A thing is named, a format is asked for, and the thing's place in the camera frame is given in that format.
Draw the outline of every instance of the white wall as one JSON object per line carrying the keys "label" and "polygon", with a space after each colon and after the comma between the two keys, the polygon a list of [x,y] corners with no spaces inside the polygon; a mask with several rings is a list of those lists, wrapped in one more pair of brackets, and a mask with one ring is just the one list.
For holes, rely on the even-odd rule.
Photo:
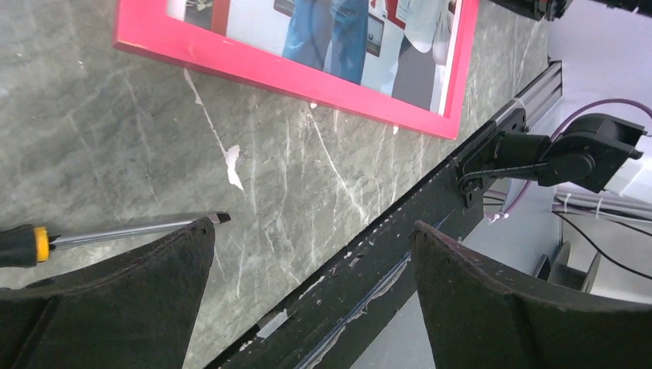
{"label": "white wall", "polygon": [[[549,54],[564,63],[562,115],[567,117],[581,106],[603,98],[630,98],[652,106],[650,35],[652,18],[609,9],[590,0],[574,0],[562,19],[548,25]],[[652,119],[636,108],[606,105],[594,111],[652,129]],[[652,155],[652,148],[642,150]],[[610,256],[652,274],[652,238],[594,218],[572,217],[572,221]],[[569,264],[587,270],[595,251],[566,225],[564,237],[574,245]],[[603,259],[594,293],[652,303],[652,282]]]}

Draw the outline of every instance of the white cable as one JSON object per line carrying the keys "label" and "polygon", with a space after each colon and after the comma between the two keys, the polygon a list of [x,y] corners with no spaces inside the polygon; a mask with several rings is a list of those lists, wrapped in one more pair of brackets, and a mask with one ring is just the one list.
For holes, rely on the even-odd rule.
{"label": "white cable", "polygon": [[[592,211],[577,210],[577,209],[572,208],[570,210],[569,214],[592,216],[595,213],[593,213]],[[600,218],[600,219],[601,220],[608,220],[608,218],[617,219],[619,221],[629,221],[629,222],[633,222],[633,223],[640,223],[640,224],[652,224],[652,219],[650,219],[650,220],[636,219],[636,218],[624,217],[622,215],[609,214],[609,213],[602,213],[602,218]]]}
{"label": "white cable", "polygon": [[602,205],[602,201],[604,198],[600,198],[600,200],[597,202],[597,206],[595,207],[595,218],[600,219],[600,206]]}
{"label": "white cable", "polygon": [[[566,205],[564,212],[568,212],[569,207],[580,206],[582,208],[589,208],[590,211],[594,211],[598,201],[601,197],[598,197],[593,194],[577,194],[572,193],[572,198],[566,198],[570,192],[559,191],[557,193],[557,202],[559,204],[558,211],[562,211],[562,205]],[[600,217],[605,215],[605,211],[621,211],[627,214],[631,214],[634,217],[643,217],[645,219],[652,219],[652,206],[645,203],[640,203],[639,201],[629,201],[623,198],[609,198],[602,197],[603,201],[600,205]]]}

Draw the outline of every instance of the black cable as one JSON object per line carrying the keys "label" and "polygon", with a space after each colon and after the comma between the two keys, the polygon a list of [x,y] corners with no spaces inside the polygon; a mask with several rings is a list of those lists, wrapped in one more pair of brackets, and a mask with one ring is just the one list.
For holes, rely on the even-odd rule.
{"label": "black cable", "polygon": [[645,274],[645,273],[641,273],[641,272],[639,272],[639,271],[637,271],[637,270],[634,270],[634,269],[632,269],[632,268],[630,268],[630,267],[628,267],[628,266],[626,266],[626,265],[624,265],[624,264],[621,264],[620,262],[615,261],[611,256],[605,254],[604,251],[602,251],[602,250],[601,250],[601,249],[600,249],[600,248],[595,244],[595,242],[593,242],[593,240],[591,240],[591,239],[589,238],[589,236],[587,236],[586,233],[584,233],[584,232],[583,232],[583,231],[582,231],[578,226],[576,226],[575,223],[573,223],[572,221],[569,221],[568,219],[566,219],[566,217],[564,217],[564,216],[563,216],[562,214],[560,214],[558,211],[553,211],[552,214],[555,214],[556,216],[558,216],[559,218],[561,218],[561,220],[563,220],[563,221],[565,221],[566,223],[568,223],[568,225],[570,225],[571,227],[575,228],[575,231],[577,231],[577,232],[578,232],[582,237],[584,237],[584,239],[587,240],[587,241],[589,242],[589,244],[590,244],[591,246],[593,246],[593,247],[596,249],[596,251],[597,251],[600,255],[604,256],[605,259],[607,259],[608,261],[611,261],[612,263],[614,263],[614,264],[616,264],[617,266],[623,268],[624,270],[629,271],[630,273],[634,273],[635,275],[638,275],[639,277],[643,277],[643,278],[645,278],[645,279],[649,279],[649,280],[652,281],[652,276],[647,275],[647,274]]}
{"label": "black cable", "polygon": [[620,222],[620,221],[612,221],[612,222],[613,222],[613,223],[616,223],[616,224],[620,224],[620,225],[622,225],[622,226],[625,227],[625,228],[629,228],[629,229],[631,229],[632,231],[636,231],[636,232],[638,232],[638,233],[645,234],[646,236],[650,236],[650,237],[652,237],[652,233],[650,233],[650,232],[646,232],[646,231],[644,231],[644,230],[642,230],[642,229],[640,229],[640,228],[632,227],[631,225],[629,225],[629,224],[625,224],[625,223]]}
{"label": "black cable", "polygon": [[505,199],[504,199],[504,198],[496,198],[496,197],[494,197],[494,196],[484,196],[484,198],[488,198],[488,199],[490,199],[490,200],[495,200],[495,201],[502,201],[502,202],[505,202]]}

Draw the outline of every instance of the gray marble surface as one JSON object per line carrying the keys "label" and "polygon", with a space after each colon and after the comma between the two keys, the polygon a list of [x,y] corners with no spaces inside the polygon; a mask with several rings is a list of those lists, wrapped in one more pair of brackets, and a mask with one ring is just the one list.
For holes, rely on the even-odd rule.
{"label": "gray marble surface", "polygon": [[[544,26],[482,2],[458,141],[111,48],[115,1],[0,5],[0,224],[62,233],[229,211],[186,367],[203,367],[546,67]],[[0,271],[19,288],[135,238]]]}

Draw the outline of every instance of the cable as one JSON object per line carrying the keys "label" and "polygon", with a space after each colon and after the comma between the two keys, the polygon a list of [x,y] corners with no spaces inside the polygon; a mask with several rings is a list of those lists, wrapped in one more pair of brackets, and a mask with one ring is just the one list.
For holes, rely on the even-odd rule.
{"label": "cable", "polygon": [[[564,203],[558,197],[555,197],[554,200],[561,203],[561,204]],[[587,213],[591,213],[590,215],[594,214],[595,211],[596,211],[596,208],[591,208],[591,207],[588,207],[588,206],[582,206],[582,205],[577,205],[577,204],[566,204],[566,206],[567,206],[567,208],[573,208],[573,209],[576,209],[576,210],[579,210],[579,211],[586,211]],[[642,216],[636,215],[636,214],[630,214],[630,213],[627,213],[626,211],[602,208],[600,210],[600,213],[608,214],[608,215],[611,215],[611,216],[613,216],[615,218],[622,219],[624,221],[642,221],[642,222],[650,222],[650,223],[652,223],[652,219],[650,219],[650,218],[645,218],[645,217],[642,217]]]}
{"label": "cable", "polygon": [[[554,141],[555,138],[557,138],[559,135],[561,135],[561,132],[564,131],[566,126],[568,126],[578,115],[584,113],[585,111],[595,108],[600,105],[606,105],[606,104],[625,104],[625,105],[630,105],[634,106],[635,108],[639,108],[640,110],[644,111],[650,118],[652,118],[652,108],[647,107],[645,104],[641,104],[638,101],[630,100],[628,98],[605,98],[604,100],[598,100],[596,102],[592,102],[589,105],[585,105],[582,108],[579,108],[575,113],[571,114],[568,116],[568,118],[564,119],[563,122],[557,127],[556,130],[554,130],[553,134],[551,135],[551,140]],[[507,218],[509,214],[511,213],[512,210],[518,205],[521,200],[523,200],[523,197],[525,196],[525,193],[527,192],[528,188],[531,186],[531,181],[525,182],[525,185],[521,189],[521,192],[518,193],[514,201],[507,206],[507,209],[503,211],[502,214],[493,214],[494,219],[501,219],[501,218]]]}
{"label": "cable", "polygon": [[505,193],[505,192],[500,192],[500,191],[496,191],[496,190],[487,190],[487,193],[488,194],[497,194],[497,195],[500,195],[500,196],[506,196],[507,195],[507,193]]}
{"label": "cable", "polygon": [[608,261],[611,261],[612,263],[614,263],[614,264],[616,264],[617,266],[623,268],[624,270],[629,271],[630,273],[634,273],[635,275],[638,275],[639,277],[643,277],[643,278],[645,278],[645,279],[649,279],[649,280],[652,281],[652,276],[647,275],[647,274],[645,274],[645,273],[641,273],[641,272],[639,272],[639,271],[637,271],[637,270],[635,270],[635,269],[632,269],[632,268],[630,268],[630,267],[628,267],[628,266],[626,266],[626,265],[624,265],[624,264],[621,264],[620,262],[615,261],[611,256],[605,254],[604,251],[602,251],[602,250],[601,250],[601,249],[600,249],[600,248],[595,244],[595,242],[593,242],[593,240],[591,240],[591,239],[589,238],[589,236],[587,236],[586,233],[584,233],[584,232],[583,232],[583,231],[582,231],[578,226],[576,226],[575,223],[573,223],[572,221],[569,221],[569,220],[566,219],[563,215],[559,214],[559,212],[554,211],[552,214],[555,214],[556,216],[558,216],[559,218],[561,218],[561,220],[565,221],[566,223],[568,223],[568,225],[570,225],[571,227],[573,227],[573,228],[575,229],[575,231],[577,231],[577,233],[579,233],[582,237],[584,237],[584,239],[587,240],[588,243],[596,249],[596,251],[598,252],[598,254],[604,256],[605,259],[607,259]]}
{"label": "cable", "polygon": [[625,228],[629,228],[629,229],[631,229],[632,231],[636,231],[636,232],[638,232],[638,233],[645,234],[646,236],[650,236],[650,237],[652,237],[652,233],[650,233],[650,232],[646,232],[646,231],[644,231],[644,230],[642,230],[642,229],[640,229],[640,228],[632,227],[632,226],[629,225],[629,224],[625,224],[625,223],[622,223],[622,222],[619,222],[619,221],[615,221],[614,223],[616,223],[616,224],[620,224],[620,225],[622,225],[622,226],[625,227]]}
{"label": "cable", "polygon": [[[578,215],[584,215],[584,216],[588,216],[588,217],[595,215],[595,212],[593,212],[593,211],[579,210],[579,209],[576,209],[575,207],[571,207],[570,205],[569,205],[569,208],[574,210],[573,213],[570,213],[569,211],[564,211],[564,209],[559,205],[553,207],[553,212],[557,212],[557,213],[561,213],[561,214],[565,214],[565,213],[578,214]],[[639,224],[652,224],[652,220],[650,220],[650,219],[630,218],[628,216],[611,214],[608,211],[601,211],[601,214],[604,214],[606,217],[609,217],[609,218],[599,218],[599,219],[602,219],[602,220],[605,220],[605,221],[610,221],[612,223],[620,223],[619,221],[614,220],[614,219],[620,219],[622,221],[634,221],[634,222],[637,222]]]}
{"label": "cable", "polygon": [[504,198],[496,198],[494,196],[484,196],[484,198],[488,198],[490,200],[495,200],[495,201],[501,201],[501,204],[502,204],[502,201],[505,201]]}

